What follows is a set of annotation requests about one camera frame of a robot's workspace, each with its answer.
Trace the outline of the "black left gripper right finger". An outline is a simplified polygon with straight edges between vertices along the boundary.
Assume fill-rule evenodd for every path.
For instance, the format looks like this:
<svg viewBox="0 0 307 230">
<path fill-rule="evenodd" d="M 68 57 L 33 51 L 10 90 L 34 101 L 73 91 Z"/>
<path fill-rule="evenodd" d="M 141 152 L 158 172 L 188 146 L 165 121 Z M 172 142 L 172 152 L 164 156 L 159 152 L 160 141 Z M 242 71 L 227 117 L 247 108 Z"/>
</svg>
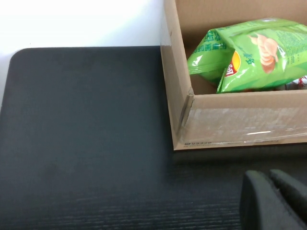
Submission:
<svg viewBox="0 0 307 230">
<path fill-rule="evenodd" d="M 307 215 L 307 186 L 282 170 L 270 170 L 270 179 L 279 189 L 292 210 L 299 216 Z"/>
</svg>

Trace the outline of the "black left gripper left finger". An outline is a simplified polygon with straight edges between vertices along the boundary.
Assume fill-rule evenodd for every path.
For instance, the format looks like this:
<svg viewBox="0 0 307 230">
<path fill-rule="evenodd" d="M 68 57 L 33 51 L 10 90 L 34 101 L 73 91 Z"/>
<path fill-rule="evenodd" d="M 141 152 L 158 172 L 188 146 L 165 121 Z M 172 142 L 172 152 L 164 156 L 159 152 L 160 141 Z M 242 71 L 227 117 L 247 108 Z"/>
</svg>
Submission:
<svg viewBox="0 0 307 230">
<path fill-rule="evenodd" d="M 297 215 L 279 189 L 259 171 L 246 171 L 239 205 L 244 230 L 305 230 L 307 216 Z"/>
</svg>

